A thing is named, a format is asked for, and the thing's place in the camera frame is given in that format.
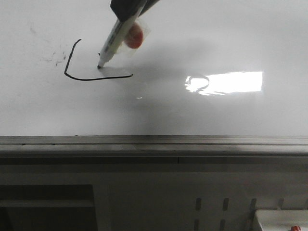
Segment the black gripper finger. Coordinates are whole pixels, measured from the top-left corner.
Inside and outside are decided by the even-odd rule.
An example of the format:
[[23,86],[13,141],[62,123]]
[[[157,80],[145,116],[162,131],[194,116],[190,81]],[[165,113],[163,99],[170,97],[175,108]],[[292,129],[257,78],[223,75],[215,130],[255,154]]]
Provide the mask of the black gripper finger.
[[139,16],[146,13],[150,8],[152,8],[159,0],[147,0],[146,4],[144,5],[142,11],[140,12]]
[[119,21],[126,21],[134,15],[139,16],[146,0],[111,0],[110,8]]

